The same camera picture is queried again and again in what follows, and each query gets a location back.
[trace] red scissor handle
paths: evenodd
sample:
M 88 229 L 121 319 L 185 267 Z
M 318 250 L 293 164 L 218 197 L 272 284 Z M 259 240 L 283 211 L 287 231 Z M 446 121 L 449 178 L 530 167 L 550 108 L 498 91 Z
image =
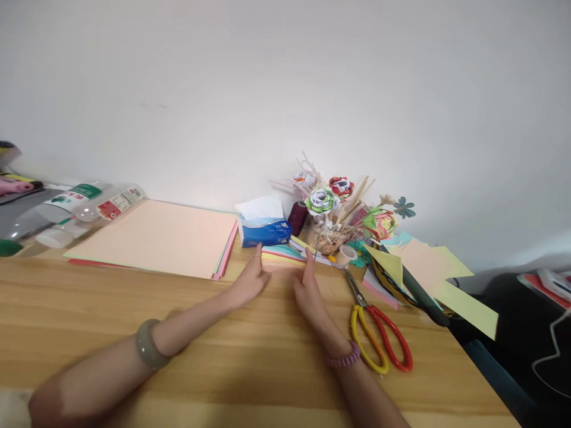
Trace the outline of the red scissor handle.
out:
M 397 367 L 397 369 L 402 370 L 403 372 L 409 372 L 412 370 L 412 353 L 410 352 L 409 345 L 404 340 L 404 336 L 399 331 L 397 326 L 393 324 L 391 319 L 386 316 L 383 312 L 381 312 L 376 306 L 367 306 L 367 312 L 371 314 L 375 322 L 377 323 L 377 327 L 379 327 L 379 331 L 381 332 L 382 342 L 385 344 L 385 348 L 387 350 L 388 357 L 393 362 L 393 364 Z M 399 340 L 400 346 L 403 349 L 404 354 L 404 361 L 401 363 L 397 356 L 394 354 L 393 347 L 391 343 L 388 341 L 387 332 L 385 331 L 385 327 L 382 325 L 381 319 L 387 323 L 387 325 L 391 328 L 394 335 Z

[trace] white wall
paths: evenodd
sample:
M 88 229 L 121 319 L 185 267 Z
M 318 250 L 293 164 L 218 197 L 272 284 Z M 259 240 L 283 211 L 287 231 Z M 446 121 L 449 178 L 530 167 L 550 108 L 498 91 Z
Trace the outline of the white wall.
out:
M 565 262 L 570 22 L 565 0 L 2 0 L 0 139 L 21 173 L 215 209 L 305 149 L 477 272 Z

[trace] plastic bottle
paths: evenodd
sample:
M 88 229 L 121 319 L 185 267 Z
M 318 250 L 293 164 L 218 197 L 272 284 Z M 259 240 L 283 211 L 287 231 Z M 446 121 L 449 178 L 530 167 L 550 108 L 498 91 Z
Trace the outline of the plastic bottle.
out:
M 70 216 L 36 237 L 39 243 L 51 248 L 63 248 L 87 233 L 98 219 L 114 220 L 141 202 L 145 192 L 135 184 L 120 184 L 103 195 L 73 209 Z
M 29 209 L 18 217 L 5 238 L 0 240 L 0 257 L 13 256 L 24 248 L 22 241 L 54 224 L 42 216 L 36 208 Z
M 112 187 L 105 181 L 85 181 L 71 189 L 57 194 L 53 198 L 38 205 L 35 209 L 52 223 L 59 223 L 71 216 L 72 211 L 95 199 Z

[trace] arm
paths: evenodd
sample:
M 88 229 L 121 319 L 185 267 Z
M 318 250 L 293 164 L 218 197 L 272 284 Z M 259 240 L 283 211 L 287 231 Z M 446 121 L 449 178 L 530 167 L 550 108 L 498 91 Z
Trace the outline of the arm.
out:
M 228 290 L 154 326 L 158 351 L 172 357 L 233 310 L 249 303 L 268 283 L 261 246 Z M 135 336 L 117 342 L 56 374 L 32 395 L 34 428 L 92 426 L 155 372 L 139 357 Z
M 313 255 L 307 249 L 306 254 L 308 262 L 303 279 L 300 282 L 294 278 L 297 305 L 315 330 L 327 354 L 334 359 L 347 357 L 352 352 L 351 344 L 327 312 L 315 279 Z M 363 360 L 359 359 L 351 366 L 334 370 L 357 427 L 410 428 Z

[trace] green bottle cap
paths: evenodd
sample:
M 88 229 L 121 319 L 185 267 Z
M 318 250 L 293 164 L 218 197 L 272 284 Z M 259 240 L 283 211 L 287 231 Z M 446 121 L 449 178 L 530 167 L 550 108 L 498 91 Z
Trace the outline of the green bottle cap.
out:
M 9 240 L 0 240 L 0 257 L 10 257 L 24 248 L 17 242 Z

